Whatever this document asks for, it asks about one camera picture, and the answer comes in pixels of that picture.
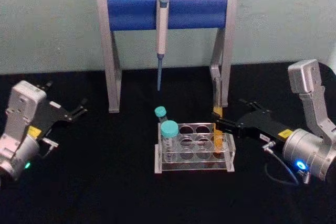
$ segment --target white wall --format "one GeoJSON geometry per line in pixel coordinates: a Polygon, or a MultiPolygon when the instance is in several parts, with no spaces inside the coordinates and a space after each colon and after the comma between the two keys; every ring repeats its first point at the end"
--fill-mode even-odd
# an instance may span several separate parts
{"type": "MultiPolygon", "coordinates": [[[[96,0],[0,0],[0,73],[103,69],[96,0]]],[[[239,0],[234,63],[327,59],[336,0],[239,0]]],[[[123,68],[155,68],[155,31],[116,34],[123,68]]],[[[210,61],[214,30],[170,30],[165,66],[210,61]]]]}

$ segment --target blue led light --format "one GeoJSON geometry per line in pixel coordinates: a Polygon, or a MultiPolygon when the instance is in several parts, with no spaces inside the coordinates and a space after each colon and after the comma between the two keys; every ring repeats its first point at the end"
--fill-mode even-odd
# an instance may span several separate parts
{"type": "Polygon", "coordinates": [[[307,167],[306,165],[302,162],[302,161],[297,161],[296,165],[301,169],[301,170],[305,170],[307,167]]]}

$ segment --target test tube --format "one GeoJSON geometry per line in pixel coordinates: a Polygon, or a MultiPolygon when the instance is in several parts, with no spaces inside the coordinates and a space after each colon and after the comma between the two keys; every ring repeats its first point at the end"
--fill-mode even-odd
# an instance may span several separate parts
{"type": "Polygon", "coordinates": [[[174,121],[167,120],[161,124],[161,136],[163,143],[163,157],[166,162],[175,162],[177,154],[175,153],[177,135],[179,133],[178,124],[174,121]]]}
{"type": "Polygon", "coordinates": [[[157,116],[157,118],[159,118],[160,123],[163,123],[165,121],[167,121],[167,112],[164,106],[159,106],[157,107],[155,110],[155,115],[157,116]]]}

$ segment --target black table surface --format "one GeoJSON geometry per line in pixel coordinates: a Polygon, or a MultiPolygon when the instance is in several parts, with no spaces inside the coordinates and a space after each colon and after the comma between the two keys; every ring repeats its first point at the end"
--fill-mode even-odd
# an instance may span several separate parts
{"type": "MultiPolygon", "coordinates": [[[[307,130],[299,97],[292,94],[290,63],[232,66],[228,119],[258,101],[273,117],[307,130]]],[[[336,117],[336,77],[320,65],[329,117],[336,117]]],[[[154,174],[158,127],[154,108],[164,105],[179,123],[211,122],[209,70],[164,69],[162,94],[156,71],[124,71],[119,114],[108,113],[105,75],[96,72],[0,76],[0,132],[11,87],[20,80],[54,81],[48,98],[71,110],[87,98],[89,112],[76,123],[57,127],[49,138],[59,147],[32,161],[20,180],[0,191],[0,223],[334,223],[335,188],[312,178],[288,187],[264,173],[290,179],[250,138],[235,139],[235,172],[184,171],[154,174]]]]}

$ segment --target teal tube cap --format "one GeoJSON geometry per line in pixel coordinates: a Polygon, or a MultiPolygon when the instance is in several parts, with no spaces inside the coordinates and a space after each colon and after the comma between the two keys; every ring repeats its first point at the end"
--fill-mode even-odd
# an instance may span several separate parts
{"type": "Polygon", "coordinates": [[[164,106],[157,107],[155,110],[155,115],[159,118],[165,116],[167,114],[166,109],[164,106]]]}
{"type": "Polygon", "coordinates": [[[175,137],[178,133],[179,127],[175,121],[167,120],[161,124],[161,135],[163,137],[175,137]]]}

